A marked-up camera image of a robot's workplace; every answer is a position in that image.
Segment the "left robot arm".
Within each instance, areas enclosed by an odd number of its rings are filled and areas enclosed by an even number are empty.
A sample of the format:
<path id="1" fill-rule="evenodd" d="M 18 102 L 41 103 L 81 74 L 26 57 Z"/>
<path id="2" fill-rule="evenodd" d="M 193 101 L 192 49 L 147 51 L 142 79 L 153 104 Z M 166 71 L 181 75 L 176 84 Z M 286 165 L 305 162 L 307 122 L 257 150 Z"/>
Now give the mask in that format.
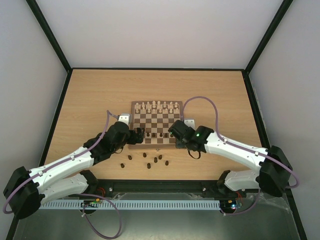
<path id="1" fill-rule="evenodd" d="M 109 159 L 126 144 L 141 144 L 144 135 L 144 128 L 131 130 L 126 123 L 117 121 L 65 157 L 30 170 L 17 168 L 3 191 L 6 198 L 3 212 L 13 213 L 21 220 L 53 200 L 94 194 L 99 181 L 89 168 Z"/>

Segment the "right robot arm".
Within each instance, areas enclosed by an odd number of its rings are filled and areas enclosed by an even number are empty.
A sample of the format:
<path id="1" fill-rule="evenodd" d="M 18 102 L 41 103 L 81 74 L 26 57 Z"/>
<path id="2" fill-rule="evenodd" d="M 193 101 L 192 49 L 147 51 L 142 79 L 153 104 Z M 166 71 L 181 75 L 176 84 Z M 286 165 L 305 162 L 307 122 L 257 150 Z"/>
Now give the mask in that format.
<path id="1" fill-rule="evenodd" d="M 260 189 L 271 196 L 281 197 L 293 175 L 285 153 L 277 146 L 250 146 L 209 127 L 201 125 L 193 129 L 181 120 L 175 121 L 168 131 L 188 151 L 219 155 L 248 167 L 244 171 L 223 172 L 217 187 L 224 196 L 242 189 Z"/>

